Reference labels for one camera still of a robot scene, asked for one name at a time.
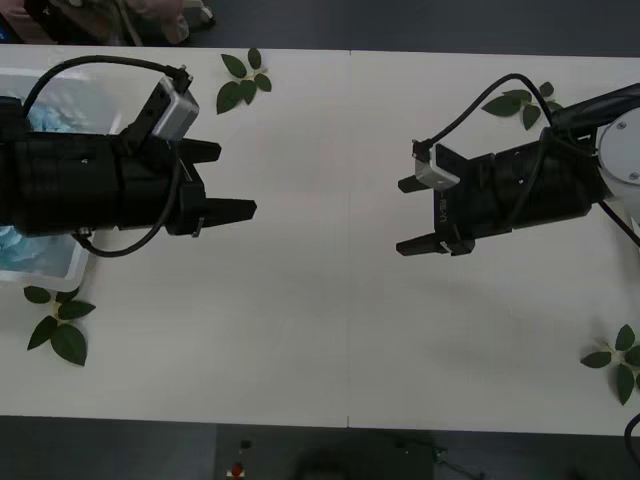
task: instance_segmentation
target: artificial leaf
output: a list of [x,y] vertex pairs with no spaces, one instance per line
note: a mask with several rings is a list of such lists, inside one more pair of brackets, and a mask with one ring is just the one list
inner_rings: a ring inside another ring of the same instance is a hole
[[553,85],[551,85],[550,82],[544,82],[542,85],[540,85],[539,90],[542,96],[545,98],[550,97],[554,92]]
[[60,305],[60,308],[58,308],[58,317],[60,317],[60,320],[75,320],[76,318],[90,314],[95,308],[96,307],[90,303],[72,300]]
[[616,350],[625,351],[633,347],[633,343],[636,341],[636,335],[633,333],[633,329],[629,325],[625,325],[618,332],[616,338]]
[[590,355],[587,355],[580,363],[589,367],[589,368],[602,368],[606,367],[611,363],[611,353],[610,352],[594,352]]
[[529,130],[533,127],[540,118],[540,109],[535,105],[526,105],[522,110],[522,123],[524,129]]
[[640,345],[636,345],[631,348],[631,350],[628,350],[627,353],[624,354],[624,361],[634,367],[640,367]]
[[236,82],[225,83],[218,92],[216,109],[218,115],[228,112],[235,107],[242,98],[242,89]]
[[44,288],[40,287],[26,287],[24,289],[24,296],[31,303],[43,304],[49,303],[51,300],[51,294]]
[[633,378],[633,372],[626,365],[618,365],[618,373],[616,375],[616,385],[618,387],[618,398],[621,404],[627,403],[631,392],[633,392],[633,386],[635,385],[635,379]]
[[520,100],[524,100],[527,103],[531,102],[531,93],[527,90],[509,90],[508,92],[503,92],[503,95],[507,97],[519,98]]
[[265,74],[259,73],[258,75],[256,75],[255,81],[256,85],[258,85],[258,88],[263,92],[271,91],[271,80],[269,80],[269,77],[267,77]]
[[244,98],[244,101],[247,102],[247,105],[250,105],[258,91],[256,82],[253,80],[243,80],[240,83],[240,88],[242,89],[242,97]]
[[234,77],[244,78],[247,76],[247,67],[244,66],[242,60],[233,55],[222,54],[222,61],[227,66],[227,70]]
[[87,360],[87,342],[82,332],[73,325],[60,325],[51,335],[53,350],[65,360],[84,367]]
[[71,300],[76,298],[76,295],[78,295],[78,291],[80,291],[80,287],[76,288],[73,292],[58,292],[58,294],[56,295],[56,302],[70,302]]
[[558,102],[547,102],[547,105],[549,106],[549,110],[551,110],[552,112],[561,110],[563,108],[562,105],[560,105]]
[[249,50],[249,55],[247,56],[249,58],[249,65],[251,65],[251,68],[257,70],[262,66],[262,55],[260,55],[257,48]]
[[58,321],[51,315],[45,317],[31,334],[27,350],[32,350],[48,341],[56,328],[58,328]]
[[520,111],[522,100],[514,97],[502,96],[494,98],[487,103],[482,109],[497,117],[510,117]]

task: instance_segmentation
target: green leaf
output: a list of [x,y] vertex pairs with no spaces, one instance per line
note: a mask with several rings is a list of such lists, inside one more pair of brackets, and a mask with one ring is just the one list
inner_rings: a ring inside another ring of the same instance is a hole
[[249,55],[247,56],[249,58],[249,65],[251,65],[251,68],[257,70],[262,66],[262,55],[260,55],[257,48],[249,50]]
[[247,76],[247,67],[244,66],[242,60],[233,55],[222,54],[222,61],[227,66],[227,70],[234,77],[244,78]]
[[640,345],[636,345],[624,354],[624,361],[634,367],[640,367]]
[[73,292],[58,292],[56,295],[56,302],[65,303],[73,300],[78,295],[80,287],[76,288]]
[[555,112],[556,110],[562,110],[564,108],[558,102],[547,102],[547,105],[549,106],[549,110],[551,110],[552,112]]
[[525,130],[530,130],[540,118],[540,109],[535,105],[526,105],[522,110],[522,123]]
[[82,332],[73,325],[60,325],[51,335],[53,350],[65,360],[84,367],[87,360],[87,342]]
[[618,398],[621,404],[627,403],[633,387],[635,385],[635,379],[633,378],[633,372],[626,365],[618,365],[618,373],[616,375],[616,385],[618,387]]
[[216,100],[218,115],[228,112],[234,108],[241,98],[242,89],[240,88],[240,84],[236,82],[224,84],[218,92],[218,98]]
[[624,352],[633,347],[636,341],[636,334],[633,333],[633,329],[629,325],[625,325],[618,332],[618,338],[616,338],[616,350]]
[[551,85],[551,82],[544,82],[542,85],[540,85],[540,88],[538,90],[540,90],[540,93],[544,98],[550,97],[555,91],[553,85]]
[[502,96],[494,98],[482,109],[496,117],[510,117],[520,111],[521,104],[522,100],[519,98]]
[[256,75],[255,81],[256,85],[258,85],[258,88],[263,92],[271,91],[271,80],[269,80],[269,77],[267,77],[263,73],[259,73],[258,75]]
[[611,363],[611,353],[594,352],[580,360],[580,363],[589,368],[606,367],[607,365],[609,365],[609,363]]
[[51,334],[56,328],[58,328],[58,321],[51,315],[45,317],[45,319],[38,324],[36,329],[31,334],[31,340],[29,340],[29,346],[27,347],[27,350],[32,350],[36,347],[39,347],[47,340],[49,340],[51,338]]
[[73,300],[60,305],[60,308],[58,308],[58,317],[60,317],[60,320],[75,320],[76,318],[90,314],[95,308],[96,307],[90,303]]
[[24,289],[24,296],[31,303],[43,304],[51,301],[51,294],[44,288],[40,287],[26,287]]
[[520,100],[524,100],[527,103],[530,103],[531,93],[528,90],[509,90],[508,92],[503,92],[503,95],[507,97],[519,98]]
[[242,89],[242,97],[244,98],[244,101],[247,102],[247,105],[250,105],[258,91],[256,82],[253,80],[243,80],[240,83],[240,88]]

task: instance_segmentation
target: robotic arm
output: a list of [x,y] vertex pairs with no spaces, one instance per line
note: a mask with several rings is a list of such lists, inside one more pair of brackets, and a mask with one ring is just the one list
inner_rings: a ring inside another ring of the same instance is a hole
[[[27,115],[60,71],[85,63],[124,63],[165,73],[138,118],[119,135],[32,132]],[[184,68],[119,57],[81,57],[54,67],[25,100],[0,97],[0,225],[26,236],[73,234],[92,253],[117,257],[164,226],[197,237],[202,228],[250,220],[250,200],[206,197],[195,165],[215,162],[220,145],[184,139],[199,113]],[[152,227],[132,247],[105,252],[91,232]]]
[[639,107],[636,84],[554,112],[537,142],[469,160],[438,142],[414,141],[415,175],[398,187],[434,190],[435,233],[398,243],[398,252],[464,255],[477,238],[581,217],[594,203],[616,220],[604,204],[614,196],[640,218]]

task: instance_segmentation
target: blue cloth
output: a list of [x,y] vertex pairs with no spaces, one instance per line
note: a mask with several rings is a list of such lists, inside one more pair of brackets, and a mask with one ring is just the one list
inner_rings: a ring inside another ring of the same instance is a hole
[[[41,132],[70,132],[60,113],[51,107],[34,105],[29,112],[34,130]],[[26,238],[11,227],[0,227],[0,269],[30,271],[30,263],[46,253],[56,237]]]

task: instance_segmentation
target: white table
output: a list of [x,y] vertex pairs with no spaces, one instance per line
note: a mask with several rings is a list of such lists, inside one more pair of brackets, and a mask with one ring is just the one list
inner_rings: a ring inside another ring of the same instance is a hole
[[[37,68],[96,50],[0,54]],[[42,314],[0,290],[0,414],[619,435],[640,408],[579,364],[595,337],[640,330],[637,252],[597,209],[465,257],[395,252],[433,229],[431,193],[396,188],[412,138],[510,71],[568,105],[634,83],[640,60],[265,51],[274,91],[217,117],[219,51],[107,52],[187,65],[190,136],[223,147],[200,168],[208,192],[255,199],[256,218],[94,263],[84,369],[26,352]],[[132,118],[156,76],[97,68]],[[478,112],[446,143],[471,157],[539,129]]]

